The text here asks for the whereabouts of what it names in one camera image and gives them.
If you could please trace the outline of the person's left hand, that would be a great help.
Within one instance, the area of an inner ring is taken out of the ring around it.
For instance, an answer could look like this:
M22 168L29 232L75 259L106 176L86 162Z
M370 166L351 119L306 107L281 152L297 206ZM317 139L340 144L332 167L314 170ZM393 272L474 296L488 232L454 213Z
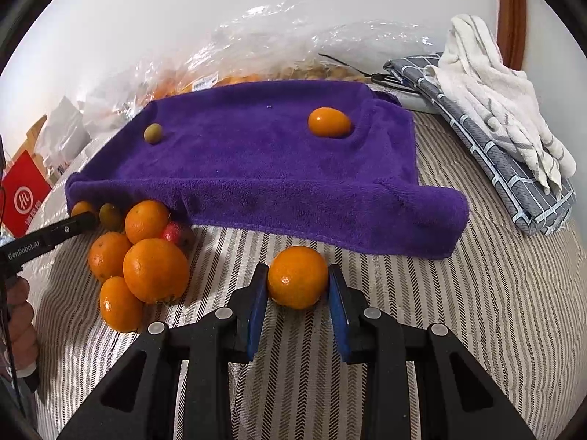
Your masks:
M30 286L26 279L17 277L7 291L7 304L11 310L8 323L16 370L24 370L39 355L37 334L33 326L34 309L28 302Z

